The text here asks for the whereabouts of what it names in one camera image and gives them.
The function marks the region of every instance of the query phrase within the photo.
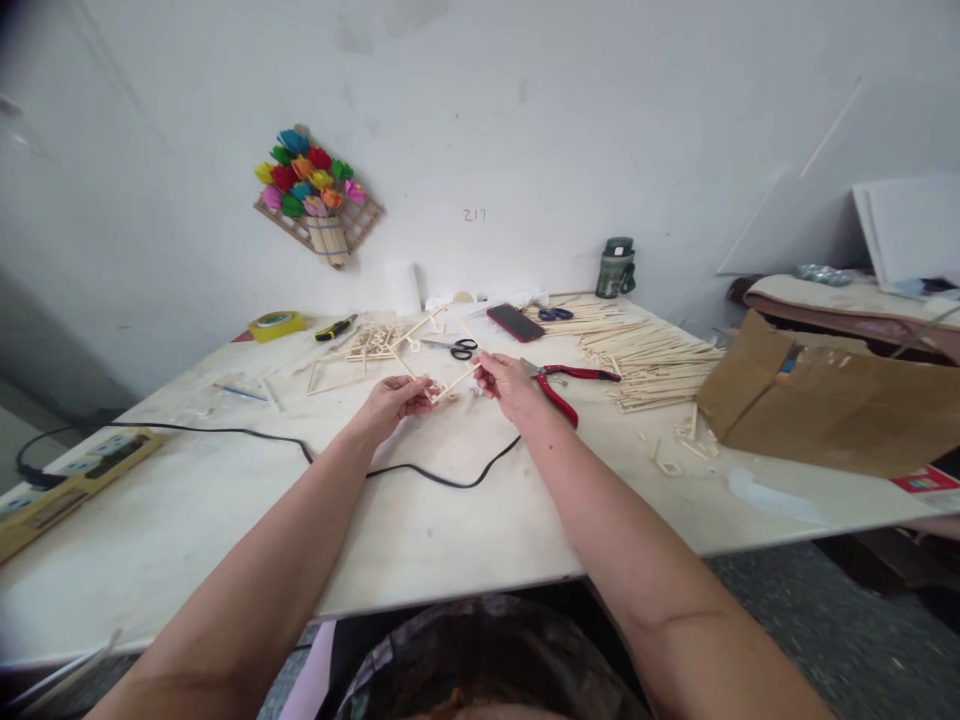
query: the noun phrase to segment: black-handled scissors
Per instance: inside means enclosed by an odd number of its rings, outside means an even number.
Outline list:
[[[442,343],[437,340],[421,340],[420,342],[424,342],[427,345],[445,347],[457,360],[469,360],[473,357],[473,351],[477,349],[477,344],[469,338],[463,338],[454,343]]]

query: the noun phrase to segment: tape roll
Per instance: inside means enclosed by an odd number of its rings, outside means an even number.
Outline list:
[[[257,342],[270,342],[284,335],[306,330],[307,323],[300,313],[293,310],[281,310],[261,315],[247,325],[247,329]]]

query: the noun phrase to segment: pliers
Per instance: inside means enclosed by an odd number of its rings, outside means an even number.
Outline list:
[[[547,375],[562,372],[570,377],[582,378],[584,380],[609,380],[610,382],[620,382],[621,380],[619,375],[607,372],[606,370],[572,368],[566,365],[544,365],[540,367],[523,358],[520,358],[520,362],[523,363],[524,369],[526,369],[530,377],[534,378],[540,384],[540,388],[543,390],[543,394],[547,396],[547,400],[553,403],[553,406],[563,413],[563,416],[570,421],[574,429],[576,429],[577,424],[580,422],[577,411],[570,406],[570,403],[557,395],[557,391],[554,390],[547,381]]]

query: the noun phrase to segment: floor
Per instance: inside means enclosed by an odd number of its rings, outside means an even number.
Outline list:
[[[953,720],[960,708],[960,637],[912,596],[862,589],[815,546],[801,543],[709,561],[710,567],[844,720]],[[305,634],[301,643],[311,639]],[[306,660],[294,653],[260,720],[280,714]],[[98,668],[51,704],[50,717],[93,704],[133,658]]]

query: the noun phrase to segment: blue-handled scissors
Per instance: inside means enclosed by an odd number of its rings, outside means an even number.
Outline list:
[[[477,349],[477,344],[469,338],[463,338],[454,343],[442,343],[437,340],[421,340],[420,342],[445,347],[457,360],[469,360],[473,357],[473,351]]]
[[[534,303],[540,310],[537,317],[544,322],[553,322],[554,320],[572,320],[573,313],[565,308],[545,308],[540,303]]]

